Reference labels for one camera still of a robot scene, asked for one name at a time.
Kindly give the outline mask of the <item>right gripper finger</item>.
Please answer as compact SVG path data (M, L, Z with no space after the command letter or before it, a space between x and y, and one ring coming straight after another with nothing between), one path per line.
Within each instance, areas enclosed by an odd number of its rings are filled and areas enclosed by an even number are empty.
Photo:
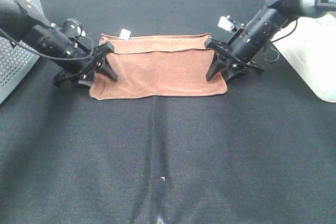
M223 78L224 80L232 80L238 77L245 76L247 74L246 67L226 67L223 70Z
M226 59L219 53L214 52L212 63L205 75L206 80L210 81L217 73L221 72L226 67Z

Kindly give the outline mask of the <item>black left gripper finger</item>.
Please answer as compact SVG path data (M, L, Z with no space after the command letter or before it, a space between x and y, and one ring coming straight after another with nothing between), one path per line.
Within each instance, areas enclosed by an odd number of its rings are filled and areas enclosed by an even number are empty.
M73 82L73 86L74 87L80 87L80 86L91 87L93 85L93 82L94 82L94 74L89 73L83 76L82 78L75 80Z
M118 75L112 69L106 57L97 62L96 72L108 77L112 81L118 81Z

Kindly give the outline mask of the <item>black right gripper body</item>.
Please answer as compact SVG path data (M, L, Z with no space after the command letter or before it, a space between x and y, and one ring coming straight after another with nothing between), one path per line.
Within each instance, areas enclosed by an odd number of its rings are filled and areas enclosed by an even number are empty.
M217 52L222 55L222 57L226 59L227 67L246 67L247 71L248 68L251 68L254 69L258 74L261 74L265 71L263 67L256 64L256 62L252 59L239 59L234 50L223 41L208 38L204 42L204 45L206 49L211 49L213 52Z

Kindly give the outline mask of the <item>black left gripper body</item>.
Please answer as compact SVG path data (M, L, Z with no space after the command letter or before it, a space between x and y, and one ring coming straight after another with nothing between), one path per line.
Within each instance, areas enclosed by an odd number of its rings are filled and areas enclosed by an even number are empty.
M94 47L93 54L88 59L76 61L60 61L56 60L55 63L62 67L62 71L58 73L54 79L53 84L61 87L65 82L69 81L72 85L75 80L83 76L93 73L95 75L97 62L107 54L114 52L114 46L110 42L106 42L100 46Z

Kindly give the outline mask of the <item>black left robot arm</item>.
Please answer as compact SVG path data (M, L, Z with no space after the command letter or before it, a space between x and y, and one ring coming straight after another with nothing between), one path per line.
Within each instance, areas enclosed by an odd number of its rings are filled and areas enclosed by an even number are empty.
M67 81L90 87L95 73L118 81L106 59L114 51L112 43L95 46L79 21L68 18L59 27L26 0L1 0L1 37L60 66L53 79L57 87Z

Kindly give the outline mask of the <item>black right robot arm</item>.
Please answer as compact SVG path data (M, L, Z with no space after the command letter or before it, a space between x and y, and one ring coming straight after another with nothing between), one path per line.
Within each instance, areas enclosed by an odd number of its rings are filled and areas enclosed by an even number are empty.
M186 56L178 56L174 62L188 72L197 66L210 81L219 72L225 72L225 79L243 73L247 68L262 72L253 58L273 36L299 17L319 18L335 10L332 0L265 0L264 7L247 23L234 27L234 34L228 42L213 38L205 40L205 56L196 57L197 50Z

